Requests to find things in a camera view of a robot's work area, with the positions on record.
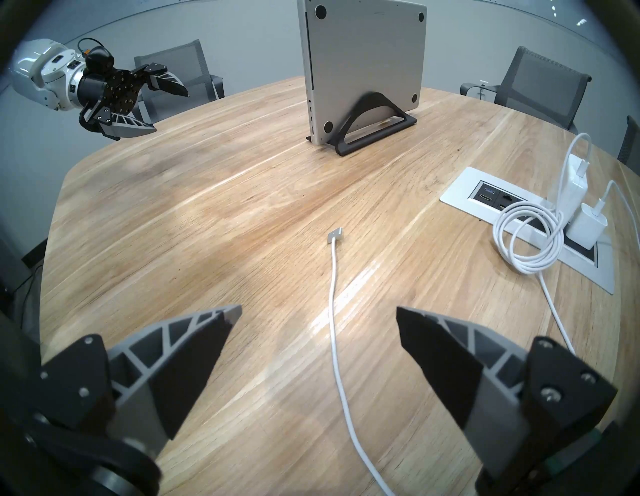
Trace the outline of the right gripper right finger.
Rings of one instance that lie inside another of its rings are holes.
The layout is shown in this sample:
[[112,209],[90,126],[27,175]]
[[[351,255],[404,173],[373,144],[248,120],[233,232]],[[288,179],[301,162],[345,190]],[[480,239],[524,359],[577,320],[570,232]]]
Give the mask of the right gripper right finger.
[[529,351],[490,328],[398,306],[401,345],[462,430],[478,480],[544,480],[597,443],[618,389],[562,344],[537,336]]

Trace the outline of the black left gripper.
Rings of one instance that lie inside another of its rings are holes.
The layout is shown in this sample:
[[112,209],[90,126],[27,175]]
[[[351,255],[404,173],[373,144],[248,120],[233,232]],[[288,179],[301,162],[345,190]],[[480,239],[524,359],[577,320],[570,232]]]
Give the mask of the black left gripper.
[[128,116],[144,85],[151,92],[189,97],[188,89],[163,64],[144,64],[132,71],[96,70],[86,64],[75,92],[81,127],[114,141],[157,132],[152,124]]

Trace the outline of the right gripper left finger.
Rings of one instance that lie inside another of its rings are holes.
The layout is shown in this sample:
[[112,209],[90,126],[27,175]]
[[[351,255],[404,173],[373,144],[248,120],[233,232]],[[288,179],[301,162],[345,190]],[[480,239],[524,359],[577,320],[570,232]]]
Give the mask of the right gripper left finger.
[[40,446],[60,458],[156,458],[203,392],[243,313],[165,319],[105,347],[84,335],[40,369]]

